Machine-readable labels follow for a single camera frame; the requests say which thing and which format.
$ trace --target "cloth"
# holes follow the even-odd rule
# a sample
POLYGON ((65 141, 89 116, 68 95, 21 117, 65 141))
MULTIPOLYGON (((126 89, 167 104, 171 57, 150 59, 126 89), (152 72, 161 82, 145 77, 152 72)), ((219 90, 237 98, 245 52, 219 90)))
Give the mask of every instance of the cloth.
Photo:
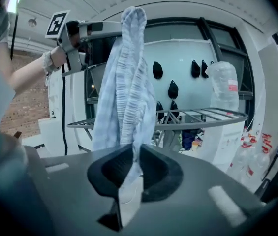
POLYGON ((156 101, 143 58, 145 25, 142 8, 122 13, 122 38, 114 43, 100 88, 93 150, 133 143, 138 155, 152 140, 156 101))

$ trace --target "person's arm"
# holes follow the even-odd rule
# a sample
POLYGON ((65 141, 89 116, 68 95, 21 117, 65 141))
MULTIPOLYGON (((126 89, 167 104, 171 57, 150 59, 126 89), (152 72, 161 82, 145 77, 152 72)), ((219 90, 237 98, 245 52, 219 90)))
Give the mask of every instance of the person's arm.
MULTIPOLYGON (((66 63, 66 55, 60 47, 51 51, 51 59, 55 67, 60 67, 66 63)), ((24 92, 45 76, 43 62, 43 57, 40 57, 17 71, 13 71, 8 44, 6 42, 0 43, 0 71, 6 81, 13 87, 16 95, 24 92)))

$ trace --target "ceiling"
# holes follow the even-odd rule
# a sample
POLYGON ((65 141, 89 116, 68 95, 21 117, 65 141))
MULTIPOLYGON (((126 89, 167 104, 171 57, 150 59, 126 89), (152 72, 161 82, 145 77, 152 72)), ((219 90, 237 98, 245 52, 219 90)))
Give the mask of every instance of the ceiling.
POLYGON ((203 3, 240 16, 261 31, 273 24, 275 11, 267 0, 21 0, 18 5, 19 22, 17 37, 54 46, 44 35, 53 13, 70 9, 69 20, 105 20, 120 13, 128 6, 140 6, 167 1, 203 3), (28 25, 35 18, 36 27, 28 25))

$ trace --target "water bottle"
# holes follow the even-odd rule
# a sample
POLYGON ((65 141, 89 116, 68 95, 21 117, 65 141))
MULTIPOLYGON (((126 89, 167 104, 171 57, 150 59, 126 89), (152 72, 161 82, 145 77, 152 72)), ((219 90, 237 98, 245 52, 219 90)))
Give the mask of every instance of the water bottle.
POLYGON ((248 166, 240 173, 240 183, 254 192, 261 184, 261 178, 270 164, 269 150, 263 148, 262 152, 255 152, 248 166))
POLYGON ((241 170, 247 166, 251 159, 252 145, 244 142, 237 150, 233 161, 231 162, 226 173, 232 177, 234 180, 239 180, 239 175, 241 170))
POLYGON ((214 91, 210 106, 237 111, 239 98, 235 67, 228 62, 218 62, 210 65, 206 73, 214 91))
POLYGON ((252 159, 253 156, 258 153, 258 150, 256 149, 256 144, 257 144, 256 137, 250 135, 249 143, 251 145, 250 149, 251 149, 251 159, 252 159))

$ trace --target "black cable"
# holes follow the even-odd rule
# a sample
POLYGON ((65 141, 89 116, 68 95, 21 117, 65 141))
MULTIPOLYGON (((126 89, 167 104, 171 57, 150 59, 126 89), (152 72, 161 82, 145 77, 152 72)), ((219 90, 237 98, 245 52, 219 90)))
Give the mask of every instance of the black cable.
POLYGON ((14 42, 15 42, 15 35, 16 35, 16 27, 17 27, 17 21, 19 19, 19 14, 16 14, 15 17, 15 24, 14 24, 14 30, 13 30, 13 37, 12 37, 12 44, 11 44, 11 60, 13 59, 13 51, 14 51, 14 42))
MULTIPOLYGON (((65 72, 64 65, 61 66, 62 73, 65 72)), ((66 143, 65 137, 65 76, 62 77, 62 135, 63 135, 63 142, 64 142, 64 155, 68 154, 68 144, 66 143)))
MULTIPOLYGON (((16 0, 15 9, 17 9, 18 1, 19 0, 16 0)), ((16 35, 16 28, 17 28, 17 21, 18 21, 18 19, 19 19, 19 14, 16 13, 15 24, 14 24, 14 29, 13 29, 12 44, 11 44, 11 60, 13 59, 14 42, 15 42, 15 35, 16 35)))

